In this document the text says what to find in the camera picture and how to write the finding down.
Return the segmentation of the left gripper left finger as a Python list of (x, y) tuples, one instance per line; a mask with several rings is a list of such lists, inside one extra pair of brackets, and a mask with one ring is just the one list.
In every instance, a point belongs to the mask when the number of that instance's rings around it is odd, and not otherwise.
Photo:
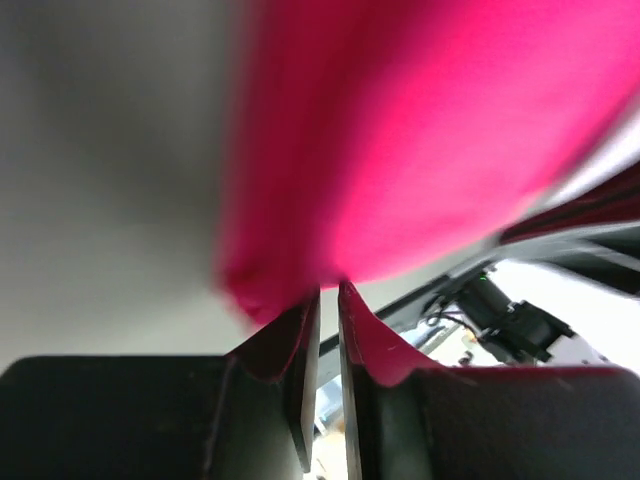
[(300, 479), (311, 468), (320, 336), (314, 291), (231, 352), (224, 479)]

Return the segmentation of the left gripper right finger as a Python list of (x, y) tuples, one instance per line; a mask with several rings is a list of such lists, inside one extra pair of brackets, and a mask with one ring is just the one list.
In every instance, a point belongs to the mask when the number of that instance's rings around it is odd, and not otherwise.
[(433, 479), (415, 378), (447, 368), (385, 325), (348, 281), (338, 309), (348, 477)]

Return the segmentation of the red polo shirt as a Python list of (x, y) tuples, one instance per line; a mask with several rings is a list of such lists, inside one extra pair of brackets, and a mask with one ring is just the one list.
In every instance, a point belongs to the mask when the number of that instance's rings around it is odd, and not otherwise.
[(254, 1), (222, 279), (266, 323), (516, 220), (639, 93), (635, 1)]

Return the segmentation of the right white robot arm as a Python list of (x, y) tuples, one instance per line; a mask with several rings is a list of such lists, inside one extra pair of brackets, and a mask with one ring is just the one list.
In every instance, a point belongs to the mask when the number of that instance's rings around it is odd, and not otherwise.
[(421, 319), (465, 328), (499, 363), (511, 366), (603, 366), (609, 359), (572, 327), (527, 301), (511, 300), (477, 268), (448, 281), (423, 308)]

